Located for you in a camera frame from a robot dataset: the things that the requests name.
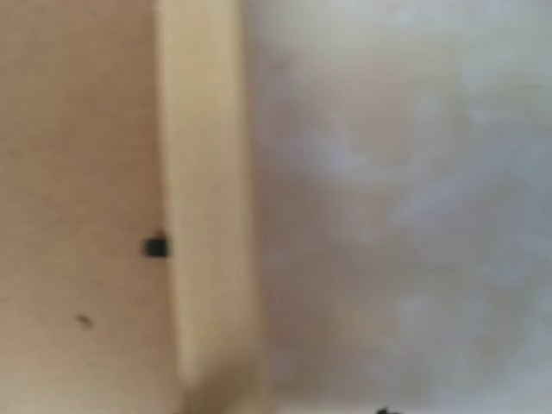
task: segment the dark speck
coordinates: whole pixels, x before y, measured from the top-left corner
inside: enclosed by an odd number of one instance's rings
[[[82,329],[92,329],[92,328],[94,328],[94,322],[92,322],[92,320],[86,315],[77,315],[75,317],[75,319],[80,324],[80,327]]]
[[[376,412],[376,414],[400,414],[399,412],[390,412],[389,409],[387,407],[385,408],[382,408],[381,410],[379,410],[378,412]]]

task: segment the black spot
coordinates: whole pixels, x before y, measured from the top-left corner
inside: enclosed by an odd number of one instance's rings
[[[158,232],[143,242],[143,253],[147,257],[163,258],[169,255],[169,243],[163,232]]]
[[[94,328],[94,322],[86,315],[77,315],[75,317],[77,322],[80,324],[82,329],[92,329]]]
[[[400,412],[390,412],[388,407],[378,410],[376,414],[400,414]]]

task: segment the wooden trim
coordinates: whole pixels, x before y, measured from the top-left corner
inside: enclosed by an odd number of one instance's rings
[[[166,204],[186,412],[267,412],[239,0],[163,0]]]

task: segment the small black object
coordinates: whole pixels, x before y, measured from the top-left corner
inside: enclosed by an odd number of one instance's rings
[[[384,407],[381,410],[378,410],[376,414],[400,414],[400,412],[390,412],[388,407]]]
[[[162,258],[169,255],[168,241],[162,232],[159,232],[159,234],[154,237],[146,239],[143,249],[147,257]]]

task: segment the white wall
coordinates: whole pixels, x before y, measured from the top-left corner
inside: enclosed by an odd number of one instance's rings
[[[544,0],[250,2],[287,398],[548,412],[550,23]]]

